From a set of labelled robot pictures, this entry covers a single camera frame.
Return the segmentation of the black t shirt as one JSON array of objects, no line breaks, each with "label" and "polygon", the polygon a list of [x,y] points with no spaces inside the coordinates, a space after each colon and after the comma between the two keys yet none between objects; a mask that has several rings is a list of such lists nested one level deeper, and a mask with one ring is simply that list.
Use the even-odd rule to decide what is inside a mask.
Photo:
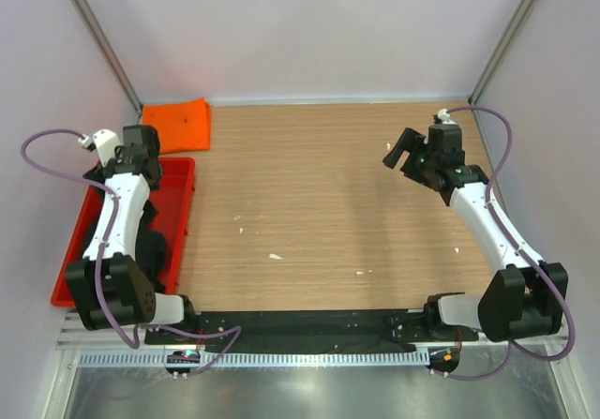
[{"label": "black t shirt", "polygon": [[[83,178],[87,180],[104,183],[105,178],[100,163],[97,163],[89,171],[83,174]],[[162,271],[166,263],[167,242],[161,232],[150,230],[151,222],[158,215],[157,208],[147,200],[142,209],[142,217],[140,219],[137,239],[135,258],[137,264],[141,267],[144,274],[147,276],[156,292],[165,293],[165,286],[159,281],[158,275]],[[98,216],[92,221],[87,228],[83,240],[81,251],[83,252],[90,245],[96,227],[98,224]]]}]

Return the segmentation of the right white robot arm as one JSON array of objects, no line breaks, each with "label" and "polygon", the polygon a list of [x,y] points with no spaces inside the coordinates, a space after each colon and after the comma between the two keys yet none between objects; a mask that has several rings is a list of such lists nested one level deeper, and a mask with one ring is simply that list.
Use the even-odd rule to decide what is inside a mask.
[{"label": "right white robot arm", "polygon": [[422,318],[427,336],[443,340],[457,326],[480,330],[494,342],[559,332],[566,270],[545,262],[526,242],[498,205],[488,176],[467,164],[462,130],[448,110],[435,114],[426,134],[405,128],[382,163],[437,192],[468,227],[494,272],[481,297],[442,295]]}]

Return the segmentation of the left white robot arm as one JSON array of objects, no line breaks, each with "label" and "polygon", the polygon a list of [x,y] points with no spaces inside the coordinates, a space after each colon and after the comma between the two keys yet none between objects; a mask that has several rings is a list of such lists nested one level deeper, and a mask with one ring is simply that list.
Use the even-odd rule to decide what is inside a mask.
[{"label": "left white robot arm", "polygon": [[82,324],[88,330],[124,325],[166,325],[177,343],[199,332],[186,297],[157,292],[137,262],[136,245],[144,207],[160,185],[158,132],[151,126],[123,128],[119,138],[101,129],[79,139],[96,151],[100,177],[86,179],[104,192],[91,240],[82,258],[67,265],[65,279]]}]

